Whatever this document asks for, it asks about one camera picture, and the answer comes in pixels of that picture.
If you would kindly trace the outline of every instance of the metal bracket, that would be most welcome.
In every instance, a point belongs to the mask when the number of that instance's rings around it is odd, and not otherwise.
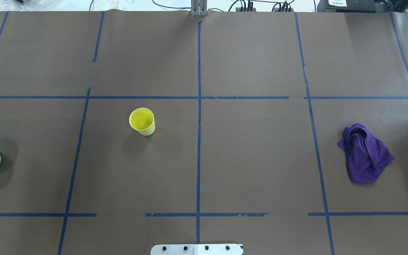
[[[243,255],[243,245],[154,245],[151,255]]]
[[[191,16],[207,16],[207,0],[191,0]]]

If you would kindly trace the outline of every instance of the white surface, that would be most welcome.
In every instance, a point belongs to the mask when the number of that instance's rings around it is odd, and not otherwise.
[[[151,249],[151,255],[243,255],[241,246],[237,244],[154,245]]]
[[[88,11],[91,0],[25,0],[32,1],[32,11]],[[42,5],[36,5],[34,2],[42,3]],[[191,5],[190,0],[155,0],[160,5],[171,7],[189,7]],[[208,0],[207,7],[219,8],[224,11],[228,11],[234,0]],[[15,0],[0,0],[0,10],[26,10],[23,8],[23,4],[19,4]],[[256,11],[272,11],[272,3],[254,2],[254,8]],[[295,0],[291,4],[292,8],[296,12],[314,12],[314,3],[312,0]],[[240,3],[236,3],[231,11],[235,11],[235,7],[240,7]],[[168,10],[174,11],[174,9],[162,8],[154,5],[152,0],[94,0],[94,5],[91,10],[103,11],[110,9],[119,9],[127,11],[161,11]]]

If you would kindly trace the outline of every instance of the cup rim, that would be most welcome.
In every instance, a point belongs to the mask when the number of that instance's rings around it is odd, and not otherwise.
[[[148,111],[152,114],[152,123],[151,123],[148,127],[146,127],[145,129],[135,129],[135,128],[132,126],[132,124],[131,124],[131,115],[132,115],[134,112],[136,112],[136,110],[140,110],[140,109],[146,109],[146,110],[148,110]],[[154,123],[154,121],[155,121],[154,113],[153,113],[151,110],[149,110],[148,108],[144,108],[144,107],[136,108],[135,110],[133,110],[133,111],[130,113],[130,116],[128,117],[128,123],[129,123],[130,126],[131,126],[133,129],[135,129],[136,131],[144,131],[144,130],[146,130],[146,129],[149,129],[149,128],[152,126],[152,124]]]

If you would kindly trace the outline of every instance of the black cable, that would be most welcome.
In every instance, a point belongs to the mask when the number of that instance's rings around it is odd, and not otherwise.
[[[276,4],[273,6],[272,11],[275,10],[275,6],[277,6],[277,5],[280,5],[280,7],[281,7],[281,3],[276,3]]]
[[[263,0],[251,0],[252,2],[263,2],[263,3],[272,3],[272,4],[279,4],[280,2],[271,2],[271,1],[263,1]]]
[[[228,10],[228,11],[231,11],[231,9],[232,9],[232,7],[235,5],[235,3],[237,3],[237,2],[239,2],[240,1],[240,10],[242,11],[242,9],[243,9],[243,4],[245,4],[245,7],[246,7],[246,2],[245,2],[245,0],[236,0],[235,2],[233,2],[233,4],[231,5],[231,7],[230,7],[230,9]]]
[[[160,7],[165,7],[165,8],[171,8],[171,9],[190,9],[191,7],[169,7],[169,6],[164,6],[164,5],[159,5],[158,3],[156,3],[154,0],[152,0],[152,3],[160,6]]]

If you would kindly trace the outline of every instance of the table surface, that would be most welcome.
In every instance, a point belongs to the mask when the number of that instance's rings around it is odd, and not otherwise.
[[[408,15],[0,12],[0,153],[1,255],[408,254]]]

